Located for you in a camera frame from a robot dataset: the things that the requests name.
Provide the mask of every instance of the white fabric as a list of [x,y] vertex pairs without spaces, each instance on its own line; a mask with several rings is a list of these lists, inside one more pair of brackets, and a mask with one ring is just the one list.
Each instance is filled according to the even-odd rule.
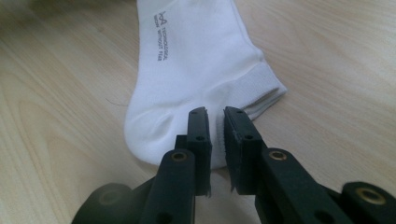
[[126,143],[136,157],[160,164],[187,133],[188,113],[209,115],[212,168],[224,166],[223,109],[251,119],[286,88],[248,33],[232,0],[138,0],[139,73],[125,120]]

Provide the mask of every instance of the folded sock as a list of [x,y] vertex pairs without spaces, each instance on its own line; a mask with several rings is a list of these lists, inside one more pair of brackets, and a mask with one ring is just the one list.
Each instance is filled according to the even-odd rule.
[[128,148],[160,164],[187,133],[188,113],[209,116],[212,168],[226,164],[223,109],[244,109],[251,119],[286,88],[248,38],[233,0],[137,0],[139,72],[125,119]]

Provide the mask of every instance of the light wood surface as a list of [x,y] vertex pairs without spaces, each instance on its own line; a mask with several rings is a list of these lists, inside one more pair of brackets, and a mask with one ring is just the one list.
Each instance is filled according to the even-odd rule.
[[[289,92],[255,120],[321,184],[396,195],[396,2],[236,0]],[[123,120],[138,70],[132,0],[0,1],[0,223],[70,223],[90,193],[156,173]],[[225,169],[196,223],[260,223]]]

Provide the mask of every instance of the wooden table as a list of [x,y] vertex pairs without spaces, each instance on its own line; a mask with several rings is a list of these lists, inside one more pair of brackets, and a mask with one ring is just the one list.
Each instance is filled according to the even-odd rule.
[[[132,0],[0,1],[0,223],[70,223],[109,182],[157,167],[123,139],[137,76]],[[321,184],[396,195],[394,1],[236,0],[253,43],[289,92],[255,120]],[[260,223],[225,169],[196,223]]]

